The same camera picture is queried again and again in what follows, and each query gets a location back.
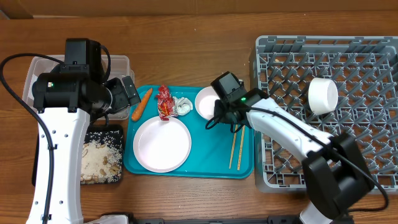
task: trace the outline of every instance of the white cup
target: white cup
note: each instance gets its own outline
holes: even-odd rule
[[[336,84],[328,78],[314,78],[308,89],[308,102],[316,115],[329,113],[336,109],[338,92]]]

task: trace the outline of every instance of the white plate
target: white plate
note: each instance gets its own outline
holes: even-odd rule
[[[162,121],[156,116],[139,127],[132,146],[141,166],[163,173],[175,170],[185,162],[191,144],[189,130],[180,120]]]
[[[214,105],[215,101],[219,100],[216,91],[213,87],[206,87],[197,94],[195,98],[195,108],[197,109],[199,115],[206,120],[210,120],[214,117]]]

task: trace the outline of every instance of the wooden table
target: wooden table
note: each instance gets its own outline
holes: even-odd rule
[[[208,86],[229,70],[249,86],[249,54],[260,35],[398,35],[397,11],[307,12],[222,16],[109,17],[0,21],[0,60],[34,52],[63,54],[65,39],[87,37],[111,54],[127,55],[136,86]],[[11,61],[6,80],[22,96],[31,58]],[[0,222],[25,223],[34,188],[30,183],[37,123],[0,88]],[[396,223],[398,197],[379,213],[358,213],[357,223]],[[265,218],[299,213],[303,195],[264,194],[254,175],[244,180],[133,175],[120,184],[81,188],[85,220],[112,211],[137,218]],[[360,207],[383,203],[368,195]]]

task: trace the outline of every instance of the candy wrapper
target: candy wrapper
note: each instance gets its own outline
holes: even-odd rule
[[[169,117],[178,116],[175,111],[174,100],[166,85],[161,85],[159,87],[159,94],[155,97],[157,98],[157,111],[162,121],[168,121]]]

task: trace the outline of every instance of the crumpled paper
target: crumpled paper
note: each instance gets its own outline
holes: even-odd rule
[[[188,98],[181,97],[178,99],[177,97],[173,96],[173,100],[175,104],[173,109],[177,112],[179,116],[186,115],[191,110],[193,110],[193,104],[190,100],[188,100]]]

